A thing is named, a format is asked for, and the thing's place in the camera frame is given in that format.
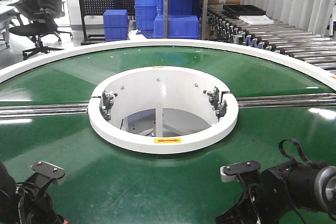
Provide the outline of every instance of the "green conveyor belt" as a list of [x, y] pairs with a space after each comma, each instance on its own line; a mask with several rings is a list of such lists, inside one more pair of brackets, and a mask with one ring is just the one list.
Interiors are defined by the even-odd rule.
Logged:
[[[105, 78], [146, 66], [207, 72], [236, 97], [334, 92], [299, 71], [247, 55], [143, 47], [80, 55], [20, 74], [0, 85], [0, 106], [86, 102]], [[38, 160], [64, 168], [65, 182], [48, 193], [71, 224], [214, 223], [242, 192], [236, 182], [221, 182], [222, 165], [257, 160], [264, 170], [283, 163], [278, 143], [288, 137], [300, 141], [311, 160], [336, 165], [335, 119], [336, 106], [242, 108], [222, 141], [190, 153], [154, 155], [109, 144], [87, 114], [8, 118], [0, 120], [0, 160], [17, 181], [29, 177]], [[327, 214], [300, 212], [308, 223], [333, 223]], [[301, 221], [290, 212], [280, 223]]]

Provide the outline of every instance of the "orange warning label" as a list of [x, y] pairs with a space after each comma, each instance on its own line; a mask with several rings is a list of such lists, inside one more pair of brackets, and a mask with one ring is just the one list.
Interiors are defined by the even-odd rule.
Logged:
[[155, 144], [174, 144], [182, 143], [182, 140], [178, 137], [163, 137], [163, 138], [154, 138]]

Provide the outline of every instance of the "black tray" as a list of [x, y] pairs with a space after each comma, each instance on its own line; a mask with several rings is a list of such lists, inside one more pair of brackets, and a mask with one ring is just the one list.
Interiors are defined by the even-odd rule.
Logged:
[[233, 16], [261, 16], [266, 15], [266, 11], [254, 5], [224, 5], [224, 11]]

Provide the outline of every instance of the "shelf post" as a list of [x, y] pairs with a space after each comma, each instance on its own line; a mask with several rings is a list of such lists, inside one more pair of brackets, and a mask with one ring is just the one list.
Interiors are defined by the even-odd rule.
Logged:
[[206, 33], [206, 22], [207, 22], [207, 12], [208, 12], [208, 0], [203, 0], [203, 11], [202, 11], [202, 35], [201, 39], [205, 39]]
[[168, 7], [169, 0], [163, 0], [163, 24], [164, 24], [164, 38], [168, 38]]

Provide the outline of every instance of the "white cylindrical hub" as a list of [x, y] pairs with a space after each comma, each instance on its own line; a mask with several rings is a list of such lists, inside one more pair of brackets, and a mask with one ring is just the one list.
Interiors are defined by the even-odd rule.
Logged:
[[[226, 107], [221, 116], [216, 95]], [[212, 96], [215, 104], [209, 102]], [[234, 128], [237, 115], [238, 103], [222, 81], [180, 67], [115, 74], [95, 88], [89, 103], [91, 125], [101, 137], [122, 148], [155, 154], [214, 144]]]

